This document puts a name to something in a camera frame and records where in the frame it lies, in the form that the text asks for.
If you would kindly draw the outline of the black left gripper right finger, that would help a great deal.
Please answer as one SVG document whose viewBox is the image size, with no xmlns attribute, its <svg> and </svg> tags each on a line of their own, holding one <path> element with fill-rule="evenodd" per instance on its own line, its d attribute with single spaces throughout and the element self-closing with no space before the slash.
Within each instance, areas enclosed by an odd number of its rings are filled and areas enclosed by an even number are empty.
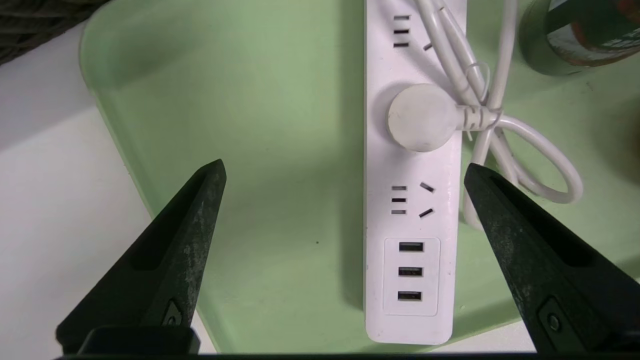
<svg viewBox="0 0 640 360">
<path fill-rule="evenodd" d="M 638 353 L 635 279 L 496 171 L 464 187 L 538 353 Z"/>
</svg>

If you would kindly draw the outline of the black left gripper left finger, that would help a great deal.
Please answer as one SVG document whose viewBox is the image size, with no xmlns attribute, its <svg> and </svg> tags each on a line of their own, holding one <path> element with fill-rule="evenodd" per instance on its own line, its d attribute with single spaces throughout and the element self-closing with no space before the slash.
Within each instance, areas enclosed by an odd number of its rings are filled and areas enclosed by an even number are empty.
<svg viewBox="0 0 640 360">
<path fill-rule="evenodd" d="M 65 356 L 189 356 L 226 167 L 200 167 L 55 330 Z"/>
</svg>

